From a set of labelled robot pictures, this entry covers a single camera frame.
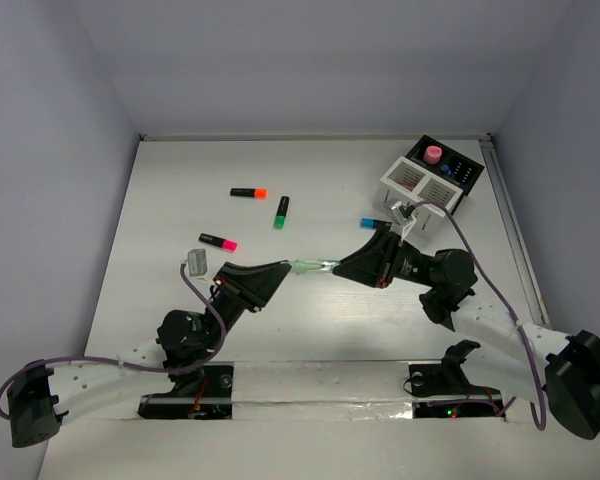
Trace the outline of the pink highlighter black body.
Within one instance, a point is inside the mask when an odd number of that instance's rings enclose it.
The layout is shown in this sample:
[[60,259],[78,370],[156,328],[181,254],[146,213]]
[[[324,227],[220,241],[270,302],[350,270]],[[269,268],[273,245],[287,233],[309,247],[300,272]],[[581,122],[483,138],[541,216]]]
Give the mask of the pink highlighter black body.
[[201,233],[198,237],[198,240],[205,245],[213,246],[229,252],[234,252],[238,247],[238,244],[234,241],[207,233]]

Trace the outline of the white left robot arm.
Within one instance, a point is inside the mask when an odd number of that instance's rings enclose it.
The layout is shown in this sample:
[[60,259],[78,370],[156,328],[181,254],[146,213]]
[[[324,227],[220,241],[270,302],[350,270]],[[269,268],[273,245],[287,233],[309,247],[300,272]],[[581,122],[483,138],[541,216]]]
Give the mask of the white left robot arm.
[[292,270],[289,261],[244,267],[225,263],[205,296],[202,312],[172,310],[155,339],[114,358],[64,356],[35,360],[0,388],[0,415],[8,420],[11,444],[27,448],[55,436],[71,420],[129,398],[197,394],[204,367],[220,353],[245,312],[258,313]]

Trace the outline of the orange highlighter black body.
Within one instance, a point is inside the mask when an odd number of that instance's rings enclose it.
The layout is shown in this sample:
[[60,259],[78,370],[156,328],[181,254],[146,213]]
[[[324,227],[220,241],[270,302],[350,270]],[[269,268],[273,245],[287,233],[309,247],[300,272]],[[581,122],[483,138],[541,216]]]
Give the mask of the orange highlighter black body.
[[263,188],[231,188],[230,195],[239,198],[266,199],[268,191]]

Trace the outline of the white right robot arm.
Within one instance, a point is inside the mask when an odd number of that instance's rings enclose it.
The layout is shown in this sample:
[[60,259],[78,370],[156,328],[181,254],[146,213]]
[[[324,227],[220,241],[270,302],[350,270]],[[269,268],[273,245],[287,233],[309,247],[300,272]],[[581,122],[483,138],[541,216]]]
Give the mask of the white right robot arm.
[[470,252],[427,255],[391,231],[376,231],[333,273],[372,288],[395,279],[427,287],[419,297],[425,316],[462,338],[442,359],[448,390],[493,387],[535,404],[579,438],[600,433],[600,338],[523,322],[504,297],[480,297],[474,287],[486,276]]

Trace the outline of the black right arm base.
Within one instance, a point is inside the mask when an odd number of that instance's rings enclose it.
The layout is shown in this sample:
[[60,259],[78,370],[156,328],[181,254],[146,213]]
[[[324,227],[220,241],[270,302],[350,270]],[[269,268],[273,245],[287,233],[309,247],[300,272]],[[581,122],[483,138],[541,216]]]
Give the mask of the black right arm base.
[[469,393],[486,395],[487,392],[501,397],[499,390],[471,384],[461,369],[468,355],[480,347],[478,342],[463,340],[450,346],[438,361],[410,364],[403,390],[416,398]]

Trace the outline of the green folding marker pen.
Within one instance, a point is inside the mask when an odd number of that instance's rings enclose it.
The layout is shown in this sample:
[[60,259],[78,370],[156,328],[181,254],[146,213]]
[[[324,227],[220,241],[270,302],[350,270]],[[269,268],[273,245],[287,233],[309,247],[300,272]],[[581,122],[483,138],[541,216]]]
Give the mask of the green folding marker pen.
[[313,273],[331,273],[340,265],[336,260],[324,259],[296,259],[290,261],[291,272],[296,275],[305,275]]

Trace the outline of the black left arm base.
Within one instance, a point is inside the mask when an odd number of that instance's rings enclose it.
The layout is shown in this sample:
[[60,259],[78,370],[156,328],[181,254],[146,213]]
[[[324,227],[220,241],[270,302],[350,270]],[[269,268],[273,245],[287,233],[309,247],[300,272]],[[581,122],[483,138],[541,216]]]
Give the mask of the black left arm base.
[[233,417],[233,363],[208,363],[185,376],[168,393],[143,397],[137,413],[145,420],[229,420]]

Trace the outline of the green highlighter black body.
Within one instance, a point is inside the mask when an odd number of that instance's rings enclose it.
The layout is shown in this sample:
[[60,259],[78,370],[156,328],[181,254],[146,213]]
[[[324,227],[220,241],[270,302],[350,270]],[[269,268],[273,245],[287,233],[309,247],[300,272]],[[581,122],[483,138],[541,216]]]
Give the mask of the green highlighter black body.
[[286,218],[287,218],[287,212],[288,212],[288,208],[289,208],[289,203],[290,203],[290,198],[288,196],[282,196],[280,198],[277,210],[276,210],[276,214],[275,214],[275,218],[274,218],[274,223],[273,223],[273,227],[275,229],[283,229],[285,222],[286,222]]

